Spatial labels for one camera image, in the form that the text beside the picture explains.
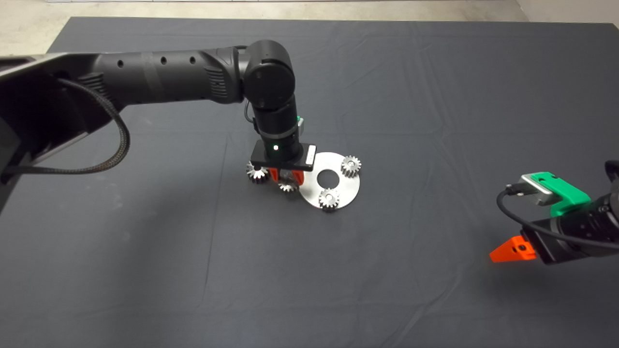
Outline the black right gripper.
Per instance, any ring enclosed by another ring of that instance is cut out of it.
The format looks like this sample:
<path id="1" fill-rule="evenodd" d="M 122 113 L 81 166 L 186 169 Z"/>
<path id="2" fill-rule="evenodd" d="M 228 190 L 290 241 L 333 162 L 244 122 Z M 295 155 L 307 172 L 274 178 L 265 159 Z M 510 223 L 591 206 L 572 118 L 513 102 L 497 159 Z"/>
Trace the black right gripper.
<path id="1" fill-rule="evenodd" d="M 583 223 L 570 220 L 538 220 L 533 225 L 568 236 L 583 236 Z M 521 226 L 522 236 L 513 236 L 489 253 L 493 263 L 531 261 L 537 255 L 546 265 L 576 261 L 583 258 L 580 247 L 544 235 L 531 227 Z"/>

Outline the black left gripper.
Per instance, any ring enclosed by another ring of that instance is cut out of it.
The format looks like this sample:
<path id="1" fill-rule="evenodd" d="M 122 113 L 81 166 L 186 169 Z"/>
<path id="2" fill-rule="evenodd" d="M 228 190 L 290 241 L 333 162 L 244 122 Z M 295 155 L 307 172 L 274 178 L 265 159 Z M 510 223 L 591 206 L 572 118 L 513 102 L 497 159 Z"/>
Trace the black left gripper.
<path id="1" fill-rule="evenodd" d="M 298 131 L 280 139 L 262 136 L 255 143 L 250 163 L 269 168 L 270 178 L 275 183 L 280 182 L 281 169 L 290 170 L 295 185 L 300 187 L 305 181 L 305 172 L 311 172 L 314 168 L 314 159 L 310 159 L 310 154 L 314 152 L 315 145 L 302 143 Z"/>

